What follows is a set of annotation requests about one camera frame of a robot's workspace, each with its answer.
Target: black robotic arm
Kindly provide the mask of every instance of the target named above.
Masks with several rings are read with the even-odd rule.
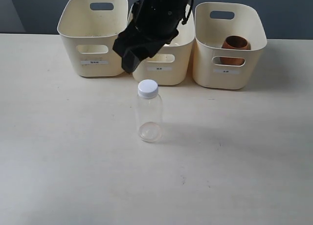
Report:
[[[122,68],[131,73],[141,61],[152,58],[178,34],[177,26],[187,23],[190,0],[139,0],[133,6],[133,20],[118,35],[113,50],[122,57]]]

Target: white bottle cap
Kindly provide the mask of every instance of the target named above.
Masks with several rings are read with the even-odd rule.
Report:
[[[138,95],[144,99],[153,99],[158,95],[158,85],[154,80],[143,80],[138,85]]]

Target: gray wall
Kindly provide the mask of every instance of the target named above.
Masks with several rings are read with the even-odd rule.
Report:
[[[0,0],[0,32],[25,32],[11,0]]]
[[[27,33],[54,34],[67,1],[13,0],[13,3]],[[252,6],[258,11],[268,38],[313,39],[312,0],[196,0],[196,4],[204,1]]]

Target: bin label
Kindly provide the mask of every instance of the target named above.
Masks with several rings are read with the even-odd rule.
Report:
[[[81,60],[82,65],[108,65],[109,62],[106,60]]]
[[[214,69],[215,73],[225,73],[225,74],[234,74],[239,75],[241,73],[240,70],[227,70],[227,69]]]
[[[148,67],[148,71],[172,71],[172,67]]]

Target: bin handle hole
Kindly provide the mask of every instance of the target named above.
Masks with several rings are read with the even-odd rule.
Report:
[[[90,9],[93,11],[112,11],[114,5],[111,2],[93,2],[90,4]]]
[[[175,56],[171,54],[156,54],[152,58],[146,60],[149,63],[172,63],[175,61]]]
[[[106,54],[109,52],[109,48],[106,45],[78,45],[76,47],[81,54]]]
[[[235,18],[235,13],[231,11],[211,11],[210,17],[212,19],[232,20]]]
[[[232,67],[242,67],[245,65],[246,60],[244,58],[236,57],[213,57],[212,63],[218,66],[232,66]]]

